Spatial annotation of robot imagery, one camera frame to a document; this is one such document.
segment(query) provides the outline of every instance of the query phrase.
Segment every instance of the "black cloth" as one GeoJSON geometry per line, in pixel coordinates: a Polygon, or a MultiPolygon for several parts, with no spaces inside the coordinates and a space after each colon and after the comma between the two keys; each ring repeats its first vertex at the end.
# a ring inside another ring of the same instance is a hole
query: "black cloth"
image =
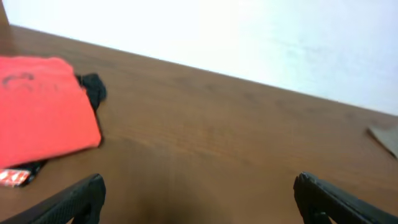
{"type": "Polygon", "coordinates": [[[106,88],[96,73],[88,75],[75,75],[80,86],[85,87],[86,94],[90,99],[94,111],[100,106],[100,102],[106,98],[106,88]]]}

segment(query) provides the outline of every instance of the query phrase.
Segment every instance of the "brown wooden surface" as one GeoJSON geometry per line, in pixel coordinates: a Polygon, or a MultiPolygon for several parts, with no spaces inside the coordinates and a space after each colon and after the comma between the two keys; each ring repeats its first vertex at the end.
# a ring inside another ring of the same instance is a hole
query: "brown wooden surface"
{"type": "Polygon", "coordinates": [[[104,144],[1,188],[0,220],[95,172],[101,223],[302,223],[292,187],[303,170],[398,215],[398,161],[365,132],[396,117],[18,27],[0,43],[3,55],[98,72],[109,94],[104,144]]]}
{"type": "Polygon", "coordinates": [[[2,0],[0,0],[0,25],[2,25],[2,26],[9,25],[6,11],[4,10],[4,6],[2,4],[2,0]]]}

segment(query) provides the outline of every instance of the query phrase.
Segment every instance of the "red t-shirt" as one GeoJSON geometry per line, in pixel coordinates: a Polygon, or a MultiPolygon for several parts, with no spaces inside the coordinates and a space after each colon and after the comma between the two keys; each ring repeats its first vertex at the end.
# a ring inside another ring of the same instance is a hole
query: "red t-shirt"
{"type": "Polygon", "coordinates": [[[59,58],[0,57],[0,168],[100,141],[90,101],[69,64],[59,58]]]}

